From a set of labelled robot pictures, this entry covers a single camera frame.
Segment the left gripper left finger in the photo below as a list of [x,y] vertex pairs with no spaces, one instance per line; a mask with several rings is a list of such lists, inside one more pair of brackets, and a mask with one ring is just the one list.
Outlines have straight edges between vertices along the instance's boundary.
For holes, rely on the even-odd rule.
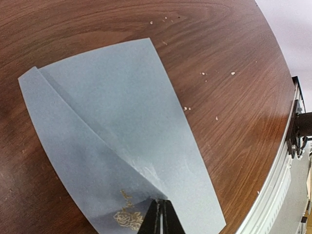
[[138,234],[160,234],[161,205],[159,200],[152,200]]

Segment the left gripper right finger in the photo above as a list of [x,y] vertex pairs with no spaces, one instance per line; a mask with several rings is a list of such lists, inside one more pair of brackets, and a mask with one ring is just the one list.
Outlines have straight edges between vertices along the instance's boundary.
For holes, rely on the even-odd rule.
[[185,234],[175,209],[169,200],[162,202],[162,230],[164,234]]

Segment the grey-blue envelope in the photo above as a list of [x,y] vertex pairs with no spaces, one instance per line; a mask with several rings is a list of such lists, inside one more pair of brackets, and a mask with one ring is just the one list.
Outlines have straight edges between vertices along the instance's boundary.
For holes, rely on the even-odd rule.
[[194,135],[149,38],[81,53],[19,77],[32,124],[69,195],[100,234],[131,195],[145,216],[168,199],[188,234],[226,225]]

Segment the gold round seal sticker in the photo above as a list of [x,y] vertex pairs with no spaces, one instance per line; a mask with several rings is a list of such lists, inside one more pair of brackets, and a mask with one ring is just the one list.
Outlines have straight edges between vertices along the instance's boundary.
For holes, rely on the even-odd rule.
[[124,190],[121,190],[120,193],[125,199],[125,206],[121,207],[120,211],[116,212],[113,218],[119,226],[130,228],[132,231],[139,231],[144,216],[142,212],[135,210],[131,195],[126,194]]

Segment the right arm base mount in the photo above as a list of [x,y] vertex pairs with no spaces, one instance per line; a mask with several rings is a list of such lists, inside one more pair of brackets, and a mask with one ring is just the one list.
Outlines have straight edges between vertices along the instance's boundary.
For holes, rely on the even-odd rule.
[[288,153],[292,159],[300,158],[307,143],[312,140],[312,113],[306,112],[298,76],[292,77],[295,95],[286,134]]

